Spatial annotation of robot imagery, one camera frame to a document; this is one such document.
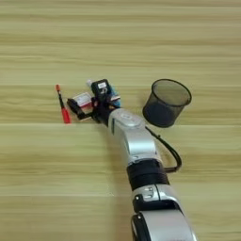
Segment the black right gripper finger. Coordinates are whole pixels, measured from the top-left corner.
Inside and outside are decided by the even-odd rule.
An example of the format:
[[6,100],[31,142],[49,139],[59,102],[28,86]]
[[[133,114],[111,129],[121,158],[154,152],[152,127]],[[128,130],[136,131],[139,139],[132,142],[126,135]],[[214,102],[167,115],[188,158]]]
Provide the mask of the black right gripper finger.
[[79,105],[78,102],[75,101],[75,99],[68,99],[67,105],[69,106],[70,110],[77,116],[79,120],[85,120],[87,118],[92,117],[92,113],[85,113],[83,111],[84,107],[91,107],[91,103],[86,103]]
[[119,95],[109,95],[106,99],[106,102],[114,107],[121,106],[121,97]]

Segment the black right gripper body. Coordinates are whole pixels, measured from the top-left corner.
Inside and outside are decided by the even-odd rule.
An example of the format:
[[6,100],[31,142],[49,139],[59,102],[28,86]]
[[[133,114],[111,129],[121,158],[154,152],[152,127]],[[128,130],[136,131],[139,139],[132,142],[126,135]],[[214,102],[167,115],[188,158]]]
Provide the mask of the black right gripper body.
[[105,126],[108,125],[110,114],[117,109],[117,107],[111,101],[110,96],[104,98],[92,97],[92,114],[91,117],[98,123],[102,123]]

